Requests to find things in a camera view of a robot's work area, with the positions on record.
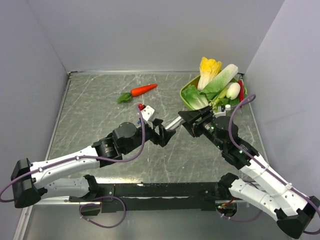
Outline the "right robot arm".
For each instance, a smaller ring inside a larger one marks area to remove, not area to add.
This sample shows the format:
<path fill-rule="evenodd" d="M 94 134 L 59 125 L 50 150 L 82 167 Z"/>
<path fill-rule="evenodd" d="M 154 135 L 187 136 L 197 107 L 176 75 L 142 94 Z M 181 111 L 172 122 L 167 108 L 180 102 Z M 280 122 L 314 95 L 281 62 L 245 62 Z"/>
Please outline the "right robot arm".
<path fill-rule="evenodd" d="M 262 189 L 228 173 L 220 179 L 218 193 L 223 199 L 242 199 L 271 216 L 277 226 L 293 239 L 299 239 L 316 213 L 320 201 L 307 196 L 281 177 L 248 142 L 238 136 L 232 116 L 215 116 L 210 107 L 179 111 L 183 126 L 192 137 L 204 135 L 232 166 L 254 180 Z"/>

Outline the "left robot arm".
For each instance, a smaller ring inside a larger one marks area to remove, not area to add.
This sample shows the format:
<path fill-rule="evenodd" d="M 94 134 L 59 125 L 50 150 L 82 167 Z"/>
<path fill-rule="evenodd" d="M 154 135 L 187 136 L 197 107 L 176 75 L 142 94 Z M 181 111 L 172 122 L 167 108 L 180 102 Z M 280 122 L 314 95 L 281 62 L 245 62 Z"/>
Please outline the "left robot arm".
<path fill-rule="evenodd" d="M 45 198 L 62 196 L 93 201 L 99 195 L 99 186 L 93 176 L 77 179 L 66 176 L 122 162 L 123 155 L 136 148 L 143 149 L 147 141 L 164 147 L 178 126 L 177 121 L 163 126 L 160 119 L 140 127 L 123 122 L 107 137 L 72 154 L 40 162 L 20 159 L 11 174 L 14 206 L 21 209 Z"/>

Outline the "white remote control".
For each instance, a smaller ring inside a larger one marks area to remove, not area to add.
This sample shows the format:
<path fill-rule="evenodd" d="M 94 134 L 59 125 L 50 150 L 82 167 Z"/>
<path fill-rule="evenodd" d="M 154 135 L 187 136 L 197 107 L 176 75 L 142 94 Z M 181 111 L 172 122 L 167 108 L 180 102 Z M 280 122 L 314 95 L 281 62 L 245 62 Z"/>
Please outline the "white remote control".
<path fill-rule="evenodd" d="M 183 125 L 185 123 L 185 120 L 181 117 L 178 116 L 177 118 L 175 118 L 171 123 L 169 123 L 166 127 L 165 130 L 166 131 L 174 131 L 176 130 L 178 127 L 180 127 L 181 125 Z"/>

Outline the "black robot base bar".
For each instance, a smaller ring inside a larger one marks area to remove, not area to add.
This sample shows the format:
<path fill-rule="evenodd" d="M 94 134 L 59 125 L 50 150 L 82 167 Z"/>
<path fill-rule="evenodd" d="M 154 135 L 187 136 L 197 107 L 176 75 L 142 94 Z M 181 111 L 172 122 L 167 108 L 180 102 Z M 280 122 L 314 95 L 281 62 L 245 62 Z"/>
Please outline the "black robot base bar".
<path fill-rule="evenodd" d="M 201 210 L 215 211 L 216 205 L 232 196 L 218 182 L 108 183 L 88 198 L 69 197 L 71 203 L 98 204 L 102 213 L 122 211 Z"/>

